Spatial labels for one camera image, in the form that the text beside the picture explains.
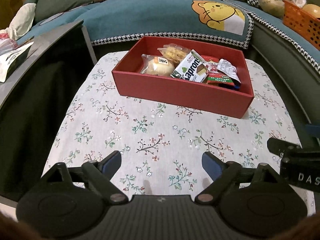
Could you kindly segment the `red cardboard box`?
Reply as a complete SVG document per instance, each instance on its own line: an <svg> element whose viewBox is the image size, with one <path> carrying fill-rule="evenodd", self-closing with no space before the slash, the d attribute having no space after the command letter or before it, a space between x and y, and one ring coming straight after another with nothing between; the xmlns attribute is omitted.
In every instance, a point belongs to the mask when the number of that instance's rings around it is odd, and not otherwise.
<svg viewBox="0 0 320 240"><path fill-rule="evenodd" d="M172 77L142 74L142 54L158 55L158 49L169 43L194 49L201 56L229 61L237 68L240 88L232 90ZM243 52L200 41L144 36L114 67L112 76L122 96L164 102L239 119L244 116L254 98Z"/></svg>

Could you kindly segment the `red spicy strip packet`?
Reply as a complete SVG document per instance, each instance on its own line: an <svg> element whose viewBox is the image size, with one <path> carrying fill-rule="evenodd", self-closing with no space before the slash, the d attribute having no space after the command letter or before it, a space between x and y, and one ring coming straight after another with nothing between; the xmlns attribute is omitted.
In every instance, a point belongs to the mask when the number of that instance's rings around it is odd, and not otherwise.
<svg viewBox="0 0 320 240"><path fill-rule="evenodd" d="M229 76L217 69L220 61L218 58L212 56L203 56L203 58L207 62L208 74L205 80L207 85L226 88L235 86L233 80Z"/></svg>

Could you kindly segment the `white wafer packet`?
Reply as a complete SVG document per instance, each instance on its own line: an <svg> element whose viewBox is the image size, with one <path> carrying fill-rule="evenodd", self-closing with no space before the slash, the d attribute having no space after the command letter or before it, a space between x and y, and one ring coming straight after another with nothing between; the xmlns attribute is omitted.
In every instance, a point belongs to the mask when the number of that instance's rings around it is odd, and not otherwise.
<svg viewBox="0 0 320 240"><path fill-rule="evenodd" d="M203 83L207 75L207 61L195 50L191 50L170 76L177 79Z"/></svg>

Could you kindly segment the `crispy pastry clear bag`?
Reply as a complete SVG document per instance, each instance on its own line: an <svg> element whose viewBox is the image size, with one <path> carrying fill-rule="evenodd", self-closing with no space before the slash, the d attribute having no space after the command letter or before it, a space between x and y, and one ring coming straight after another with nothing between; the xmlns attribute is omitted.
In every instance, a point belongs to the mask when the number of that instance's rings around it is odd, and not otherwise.
<svg viewBox="0 0 320 240"><path fill-rule="evenodd" d="M189 53L190 49L171 43L157 49L166 59L179 64Z"/></svg>

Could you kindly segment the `white silver snack pouch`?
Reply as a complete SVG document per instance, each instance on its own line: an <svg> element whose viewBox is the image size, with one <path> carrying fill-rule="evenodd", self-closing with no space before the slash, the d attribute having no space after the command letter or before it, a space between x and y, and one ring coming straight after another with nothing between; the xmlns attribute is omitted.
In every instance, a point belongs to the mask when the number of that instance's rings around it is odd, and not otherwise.
<svg viewBox="0 0 320 240"><path fill-rule="evenodd" d="M241 83L237 75L237 69L229 61L225 59L220 59L217 65L217 69L238 83Z"/></svg>

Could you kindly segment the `dark green sofa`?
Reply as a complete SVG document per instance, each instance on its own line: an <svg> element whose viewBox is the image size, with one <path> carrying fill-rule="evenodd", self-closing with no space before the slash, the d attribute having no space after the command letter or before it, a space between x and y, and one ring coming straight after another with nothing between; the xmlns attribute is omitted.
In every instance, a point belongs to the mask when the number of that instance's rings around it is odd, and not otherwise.
<svg viewBox="0 0 320 240"><path fill-rule="evenodd" d="M260 9L246 3L224 0L242 9L253 20L253 32L248 48L229 44L224 46L243 49L247 56L259 54L273 68L291 91L295 104L311 122L319 120L319 51L300 35ZM113 51L127 50L136 41L94 46L98 57Z"/></svg>

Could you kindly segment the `floral tablecloth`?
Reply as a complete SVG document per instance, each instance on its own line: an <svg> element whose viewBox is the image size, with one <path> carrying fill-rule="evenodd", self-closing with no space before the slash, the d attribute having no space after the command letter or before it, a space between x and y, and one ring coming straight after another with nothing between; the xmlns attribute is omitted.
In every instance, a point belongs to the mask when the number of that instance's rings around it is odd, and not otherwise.
<svg viewBox="0 0 320 240"><path fill-rule="evenodd" d="M247 60L254 99L242 119L193 108L119 95L112 69L124 52L103 56L71 102L57 132L45 169L64 162L79 167L112 151L122 156L112 178L128 196L189 194L210 184L202 168L206 151L244 167L280 158L266 146L270 137L299 143L291 117L263 68Z"/></svg>

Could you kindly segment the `blue snack packet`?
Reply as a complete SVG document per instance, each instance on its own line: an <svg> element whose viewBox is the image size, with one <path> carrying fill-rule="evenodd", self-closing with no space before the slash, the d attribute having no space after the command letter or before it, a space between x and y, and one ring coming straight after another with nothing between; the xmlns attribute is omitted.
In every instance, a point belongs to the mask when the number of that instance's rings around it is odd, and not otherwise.
<svg viewBox="0 0 320 240"><path fill-rule="evenodd" d="M234 84L233 87L232 87L233 90L239 90L240 89L241 83L239 83L238 81L234 80L233 84Z"/></svg>

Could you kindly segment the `orange plastic basket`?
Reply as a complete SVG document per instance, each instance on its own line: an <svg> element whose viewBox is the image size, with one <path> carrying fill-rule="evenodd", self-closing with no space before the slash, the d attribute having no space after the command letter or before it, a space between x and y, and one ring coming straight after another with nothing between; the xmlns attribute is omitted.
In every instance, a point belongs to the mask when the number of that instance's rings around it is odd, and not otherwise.
<svg viewBox="0 0 320 240"><path fill-rule="evenodd" d="M283 2L283 24L298 33L319 50L319 19L300 9L292 2L286 0L283 0Z"/></svg>

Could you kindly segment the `round bun clear bag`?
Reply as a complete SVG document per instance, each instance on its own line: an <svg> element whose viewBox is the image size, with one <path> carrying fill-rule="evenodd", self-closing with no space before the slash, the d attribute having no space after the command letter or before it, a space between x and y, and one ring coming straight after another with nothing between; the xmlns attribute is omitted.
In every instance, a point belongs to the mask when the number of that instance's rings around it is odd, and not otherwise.
<svg viewBox="0 0 320 240"><path fill-rule="evenodd" d="M170 76L175 70L174 64L164 57L142 54L142 59L141 74Z"/></svg>

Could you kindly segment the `yellow round fruit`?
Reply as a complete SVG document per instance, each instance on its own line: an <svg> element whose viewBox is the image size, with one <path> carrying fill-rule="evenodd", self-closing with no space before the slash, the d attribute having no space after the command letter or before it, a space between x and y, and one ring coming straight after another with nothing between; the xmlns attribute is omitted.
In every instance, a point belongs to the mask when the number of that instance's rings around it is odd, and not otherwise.
<svg viewBox="0 0 320 240"><path fill-rule="evenodd" d="M320 6L315 4L306 4L302 9L314 18L320 18Z"/></svg>

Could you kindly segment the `white paper bag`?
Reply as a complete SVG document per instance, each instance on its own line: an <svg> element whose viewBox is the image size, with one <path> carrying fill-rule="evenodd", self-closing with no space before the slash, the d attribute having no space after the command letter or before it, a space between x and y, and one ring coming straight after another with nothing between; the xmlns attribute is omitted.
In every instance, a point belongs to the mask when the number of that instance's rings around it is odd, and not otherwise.
<svg viewBox="0 0 320 240"><path fill-rule="evenodd" d="M0 81L6 79L25 61L33 42L1 55Z"/></svg>

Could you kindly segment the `teal lion sofa cover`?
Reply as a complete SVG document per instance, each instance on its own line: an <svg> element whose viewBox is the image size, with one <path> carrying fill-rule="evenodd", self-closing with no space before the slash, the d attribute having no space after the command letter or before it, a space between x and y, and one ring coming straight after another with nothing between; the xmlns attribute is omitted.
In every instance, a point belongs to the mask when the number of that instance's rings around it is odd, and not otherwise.
<svg viewBox="0 0 320 240"><path fill-rule="evenodd" d="M254 26L246 12L221 0L107 0L41 20L18 43L78 21L94 46L159 36L246 49Z"/></svg>

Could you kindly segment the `red plastic bag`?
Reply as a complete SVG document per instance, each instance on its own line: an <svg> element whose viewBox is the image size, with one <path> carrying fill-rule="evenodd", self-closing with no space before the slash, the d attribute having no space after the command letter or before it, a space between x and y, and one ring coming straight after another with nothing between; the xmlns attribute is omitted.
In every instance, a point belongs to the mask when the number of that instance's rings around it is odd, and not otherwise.
<svg viewBox="0 0 320 240"><path fill-rule="evenodd" d="M0 34L0 55L15 50L17 47L17 42L11 39L7 33Z"/></svg>

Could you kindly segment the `white cloth on sofa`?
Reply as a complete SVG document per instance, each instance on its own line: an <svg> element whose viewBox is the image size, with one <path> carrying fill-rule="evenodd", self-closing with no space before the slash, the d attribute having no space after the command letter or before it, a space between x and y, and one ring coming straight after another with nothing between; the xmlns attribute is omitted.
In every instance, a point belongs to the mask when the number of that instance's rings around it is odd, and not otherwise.
<svg viewBox="0 0 320 240"><path fill-rule="evenodd" d="M1 37L18 40L24 36L32 27L35 17L36 3L26 3L18 10L9 26L2 29Z"/></svg>

